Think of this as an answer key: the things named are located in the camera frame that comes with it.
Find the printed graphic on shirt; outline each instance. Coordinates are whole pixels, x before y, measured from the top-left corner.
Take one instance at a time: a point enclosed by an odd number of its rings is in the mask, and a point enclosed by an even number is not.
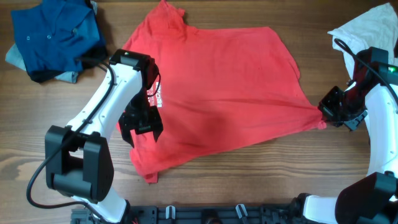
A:
[[[155,96],[148,97],[148,102],[151,106],[157,106],[158,108],[161,108],[163,106],[163,100],[162,100],[162,84],[159,82],[156,82],[155,88],[152,85],[152,87],[147,90],[148,95],[153,95],[154,92],[156,91],[157,87],[159,86],[159,89],[157,90],[157,93]]]

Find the white cloth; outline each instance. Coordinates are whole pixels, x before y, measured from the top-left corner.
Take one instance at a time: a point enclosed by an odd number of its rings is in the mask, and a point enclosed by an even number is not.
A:
[[[328,34],[333,36],[333,48],[343,52],[351,78],[354,73],[354,59],[335,44],[335,38],[344,41],[354,54],[369,47],[388,50],[388,63],[398,66],[398,58],[394,58],[394,47],[398,38],[398,17],[390,3],[372,8],[341,27],[329,31]]]

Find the wood grain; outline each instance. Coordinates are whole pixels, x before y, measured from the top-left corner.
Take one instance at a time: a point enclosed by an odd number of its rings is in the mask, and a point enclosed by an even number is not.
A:
[[[157,1],[99,1],[98,20],[109,52],[120,48]],[[11,10],[36,0],[0,0],[0,54],[13,43]],[[260,27],[274,29],[300,68],[300,84],[316,105],[334,85],[348,79],[341,53],[326,32],[385,1],[172,1],[186,9],[186,21],[202,29]],[[0,223],[68,223],[71,208],[40,210],[25,199],[26,185],[44,158],[44,134],[65,125],[90,99],[103,79],[87,70],[76,85],[32,82],[25,72],[0,62]],[[130,147],[114,132],[110,142],[115,166],[113,185],[132,205],[288,202],[301,192],[335,196],[364,177],[369,164],[366,127],[349,133],[328,127],[201,157],[160,173],[148,185],[129,160]],[[34,199],[69,199],[45,186],[41,174]]]

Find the red t-shirt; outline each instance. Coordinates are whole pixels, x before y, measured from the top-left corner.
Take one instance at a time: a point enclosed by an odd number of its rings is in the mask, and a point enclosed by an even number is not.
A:
[[[183,15],[162,0],[123,47],[155,58],[162,75],[149,101],[159,109],[163,133],[157,142],[152,133],[131,133],[130,157],[147,182],[198,156],[325,127],[272,29],[197,29]]]

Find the blue shirt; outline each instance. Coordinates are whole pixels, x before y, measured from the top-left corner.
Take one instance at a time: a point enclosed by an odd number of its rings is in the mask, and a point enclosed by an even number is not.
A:
[[[95,14],[84,0],[43,0],[12,11],[14,39],[29,72],[83,70],[75,61],[92,47],[105,46]]]

